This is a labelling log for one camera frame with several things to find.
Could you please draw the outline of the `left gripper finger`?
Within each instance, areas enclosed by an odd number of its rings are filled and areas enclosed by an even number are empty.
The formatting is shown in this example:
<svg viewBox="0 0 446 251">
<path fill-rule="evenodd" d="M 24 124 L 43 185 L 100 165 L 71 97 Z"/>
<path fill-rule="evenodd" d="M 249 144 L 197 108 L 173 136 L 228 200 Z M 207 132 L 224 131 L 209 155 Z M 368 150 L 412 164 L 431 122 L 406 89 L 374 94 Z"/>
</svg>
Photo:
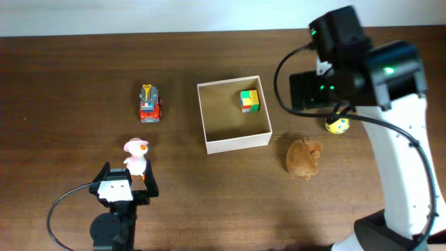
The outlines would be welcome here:
<svg viewBox="0 0 446 251">
<path fill-rule="evenodd" d="M 146 186 L 146 190 L 148 192 L 149 197 L 159 196 L 159 188 L 153 175 L 151 161 L 149 159 L 146 161 L 146 168 L 144 172 L 144 184 Z"/>
<path fill-rule="evenodd" d="M 93 183 L 98 183 L 106 179 L 108 173 L 110 170 L 110 164 L 109 162 L 106 162 L 103 166 L 103 168 L 100 170 L 98 175 L 92 180 Z"/>
</svg>

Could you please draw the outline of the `red grey toy truck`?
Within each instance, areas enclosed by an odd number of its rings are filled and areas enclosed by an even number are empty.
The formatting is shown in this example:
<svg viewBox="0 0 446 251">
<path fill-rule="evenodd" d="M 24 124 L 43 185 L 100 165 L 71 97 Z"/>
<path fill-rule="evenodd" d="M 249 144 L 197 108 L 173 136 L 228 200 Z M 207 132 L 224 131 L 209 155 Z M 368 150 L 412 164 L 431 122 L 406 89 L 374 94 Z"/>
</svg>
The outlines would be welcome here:
<svg viewBox="0 0 446 251">
<path fill-rule="evenodd" d="M 143 84 L 139 94 L 139 117 L 142 123 L 157 123 L 162 118 L 162 99 L 151 84 Z"/>
</svg>

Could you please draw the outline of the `brown plush toy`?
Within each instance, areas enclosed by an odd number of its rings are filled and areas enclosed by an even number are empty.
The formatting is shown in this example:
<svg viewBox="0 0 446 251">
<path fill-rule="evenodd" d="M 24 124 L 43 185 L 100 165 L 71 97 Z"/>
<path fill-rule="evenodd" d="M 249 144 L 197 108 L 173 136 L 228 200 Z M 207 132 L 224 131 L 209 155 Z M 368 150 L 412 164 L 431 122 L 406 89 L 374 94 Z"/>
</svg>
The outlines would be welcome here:
<svg viewBox="0 0 446 251">
<path fill-rule="evenodd" d="M 307 138 L 295 140 L 286 154 L 286 169 L 297 177 L 309 180 L 318 174 L 317 160 L 323 151 L 323 145 L 319 141 Z"/>
</svg>

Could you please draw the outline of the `multicolour puzzle cube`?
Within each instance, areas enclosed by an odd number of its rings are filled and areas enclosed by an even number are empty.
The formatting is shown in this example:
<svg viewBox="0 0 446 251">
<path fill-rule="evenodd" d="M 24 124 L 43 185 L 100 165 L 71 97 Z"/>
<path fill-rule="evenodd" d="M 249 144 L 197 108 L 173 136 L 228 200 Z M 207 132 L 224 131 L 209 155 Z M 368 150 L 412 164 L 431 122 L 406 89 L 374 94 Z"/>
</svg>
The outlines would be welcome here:
<svg viewBox="0 0 446 251">
<path fill-rule="evenodd" d="M 240 105 L 243 113 L 257 112 L 260 101 L 257 90 L 246 90 L 240 92 Z"/>
</svg>

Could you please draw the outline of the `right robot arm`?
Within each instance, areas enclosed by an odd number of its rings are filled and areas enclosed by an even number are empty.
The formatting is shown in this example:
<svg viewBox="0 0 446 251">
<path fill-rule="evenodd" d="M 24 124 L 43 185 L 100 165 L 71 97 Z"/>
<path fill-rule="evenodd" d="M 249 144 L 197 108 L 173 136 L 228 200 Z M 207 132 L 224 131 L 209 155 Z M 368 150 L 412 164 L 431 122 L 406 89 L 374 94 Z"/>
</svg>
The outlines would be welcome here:
<svg viewBox="0 0 446 251">
<path fill-rule="evenodd" d="M 318 64 L 328 69 L 290 77 L 290 113 L 348 103 L 340 121 L 364 124 L 378 166 L 385 207 L 356 220 L 333 250 L 445 248 L 445 200 L 426 126 L 426 77 L 416 46 L 402 40 L 374 47 L 354 7 L 332 10 L 309 24 Z"/>
</svg>

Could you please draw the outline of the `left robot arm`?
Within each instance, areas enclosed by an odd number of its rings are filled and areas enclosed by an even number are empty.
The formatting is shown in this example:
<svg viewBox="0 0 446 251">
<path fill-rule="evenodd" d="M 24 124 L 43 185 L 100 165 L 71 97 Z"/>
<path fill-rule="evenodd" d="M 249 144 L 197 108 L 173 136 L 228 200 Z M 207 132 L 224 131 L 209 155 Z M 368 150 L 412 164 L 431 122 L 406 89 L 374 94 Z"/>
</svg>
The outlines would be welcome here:
<svg viewBox="0 0 446 251">
<path fill-rule="evenodd" d="M 97 216 L 91 223 L 90 235 L 94 250 L 133 250 L 137 208 L 148 206 L 150 199 L 159 196 L 151 163 L 145 166 L 144 190 L 131 188 L 132 177 L 126 168 L 112 169 L 105 163 L 92 180 L 89 192 L 106 208 L 108 213 Z"/>
</svg>

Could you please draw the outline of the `pink white duck toy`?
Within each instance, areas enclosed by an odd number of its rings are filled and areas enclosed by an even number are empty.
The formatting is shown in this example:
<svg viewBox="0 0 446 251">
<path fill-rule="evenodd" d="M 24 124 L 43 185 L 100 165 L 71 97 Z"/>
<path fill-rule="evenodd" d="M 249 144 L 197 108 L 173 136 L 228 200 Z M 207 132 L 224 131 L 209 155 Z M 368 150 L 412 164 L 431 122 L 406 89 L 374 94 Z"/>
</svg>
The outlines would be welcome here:
<svg viewBox="0 0 446 251">
<path fill-rule="evenodd" d="M 130 174 L 144 179 L 147 163 L 144 156 L 148 153 L 148 142 L 135 137 L 125 143 L 123 150 L 130 154 L 130 157 L 123 161 Z"/>
</svg>

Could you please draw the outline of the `yellow ball blue letters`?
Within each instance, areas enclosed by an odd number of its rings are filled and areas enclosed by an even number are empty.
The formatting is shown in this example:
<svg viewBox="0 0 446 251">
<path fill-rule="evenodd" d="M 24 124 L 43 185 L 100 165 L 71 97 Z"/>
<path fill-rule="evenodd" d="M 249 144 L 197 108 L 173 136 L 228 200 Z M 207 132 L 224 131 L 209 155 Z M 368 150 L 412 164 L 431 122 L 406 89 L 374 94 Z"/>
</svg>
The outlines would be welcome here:
<svg viewBox="0 0 446 251">
<path fill-rule="evenodd" d="M 342 134 L 350 128 L 350 120 L 345 118 L 337 120 L 328 118 L 325 120 L 325 128 L 332 134 Z"/>
</svg>

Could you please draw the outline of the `white open cardboard box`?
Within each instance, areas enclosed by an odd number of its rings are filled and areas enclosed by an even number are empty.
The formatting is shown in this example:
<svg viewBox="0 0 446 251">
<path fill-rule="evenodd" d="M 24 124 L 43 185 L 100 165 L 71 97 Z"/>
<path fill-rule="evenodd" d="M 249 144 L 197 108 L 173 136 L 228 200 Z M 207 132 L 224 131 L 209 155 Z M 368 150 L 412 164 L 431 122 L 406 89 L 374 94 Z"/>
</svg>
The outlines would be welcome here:
<svg viewBox="0 0 446 251">
<path fill-rule="evenodd" d="M 242 91 L 256 90 L 257 112 L 242 112 Z M 272 126 L 259 76 L 197 85 L 201 121 L 208 154 L 268 145 Z"/>
</svg>

